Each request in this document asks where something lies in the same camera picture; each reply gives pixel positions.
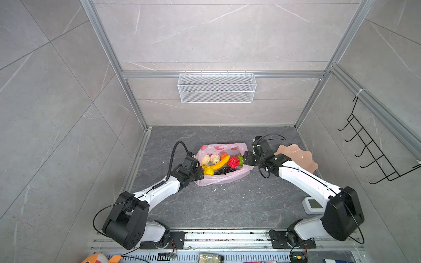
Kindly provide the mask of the pink plastic bag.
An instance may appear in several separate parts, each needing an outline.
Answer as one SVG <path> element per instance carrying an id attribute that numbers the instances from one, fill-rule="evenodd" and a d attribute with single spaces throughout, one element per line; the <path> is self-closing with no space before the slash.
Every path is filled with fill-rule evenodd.
<path id="1" fill-rule="evenodd" d="M 253 167 L 245 164 L 245 143 L 211 144 L 200 148 L 195 157 L 200 162 L 204 176 L 196 181 L 198 186 L 232 183 L 249 175 Z"/>

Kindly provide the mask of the pink scalloped bowl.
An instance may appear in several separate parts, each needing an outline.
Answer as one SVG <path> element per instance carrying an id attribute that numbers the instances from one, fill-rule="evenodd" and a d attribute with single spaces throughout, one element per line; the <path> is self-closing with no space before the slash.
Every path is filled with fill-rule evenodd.
<path id="1" fill-rule="evenodd" d="M 300 149 L 297 144 L 289 146 L 280 145 L 275 154 L 286 155 L 311 174 L 314 174 L 319 167 L 319 165 L 314 162 L 312 153 L 310 151 Z"/>

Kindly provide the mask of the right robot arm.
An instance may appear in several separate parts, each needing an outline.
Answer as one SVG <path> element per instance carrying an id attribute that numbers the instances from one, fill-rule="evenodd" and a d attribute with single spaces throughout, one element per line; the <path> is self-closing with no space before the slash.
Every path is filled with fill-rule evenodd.
<path id="1" fill-rule="evenodd" d="M 260 172 L 266 171 L 268 176 L 274 175 L 292 183 L 324 210 L 322 215 L 297 220 L 288 227 L 285 236 L 290 247 L 323 236 L 345 241 L 364 223 L 359 197 L 353 188 L 341 188 L 313 175 L 301 167 L 302 161 L 294 156 L 272 150 L 264 137 L 255 137 L 252 149 L 244 153 L 246 165 L 255 166 Z"/>

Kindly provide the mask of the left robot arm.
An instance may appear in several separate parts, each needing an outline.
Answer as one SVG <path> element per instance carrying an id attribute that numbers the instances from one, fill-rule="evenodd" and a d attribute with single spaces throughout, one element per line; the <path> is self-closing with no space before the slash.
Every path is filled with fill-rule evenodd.
<path id="1" fill-rule="evenodd" d="M 158 248 L 166 247 L 170 242 L 171 229 L 157 220 L 149 221 L 149 212 L 191 182 L 202 179 L 200 162 L 187 156 L 182 164 L 176 166 L 157 184 L 134 194 L 127 191 L 121 193 L 115 204 L 109 206 L 111 210 L 102 227 L 103 235 L 126 250 L 139 243 L 151 243 Z"/>

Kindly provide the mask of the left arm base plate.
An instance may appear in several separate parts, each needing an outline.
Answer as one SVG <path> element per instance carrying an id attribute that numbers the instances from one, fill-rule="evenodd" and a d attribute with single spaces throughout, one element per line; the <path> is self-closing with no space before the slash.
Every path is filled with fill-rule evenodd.
<path id="1" fill-rule="evenodd" d="M 140 249 L 183 249 L 185 242 L 185 232 L 171 231 L 165 234 L 159 242 L 141 242 Z"/>

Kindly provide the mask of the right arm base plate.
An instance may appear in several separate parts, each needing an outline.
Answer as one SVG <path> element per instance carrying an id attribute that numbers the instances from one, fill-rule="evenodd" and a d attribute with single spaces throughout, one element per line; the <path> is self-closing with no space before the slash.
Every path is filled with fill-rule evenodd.
<path id="1" fill-rule="evenodd" d="M 274 249 L 287 249 L 287 248 L 308 248 L 315 249 L 316 243 L 313 238 L 309 240 L 302 240 L 297 237 L 292 231 L 277 231 L 269 230 L 268 235 Z"/>

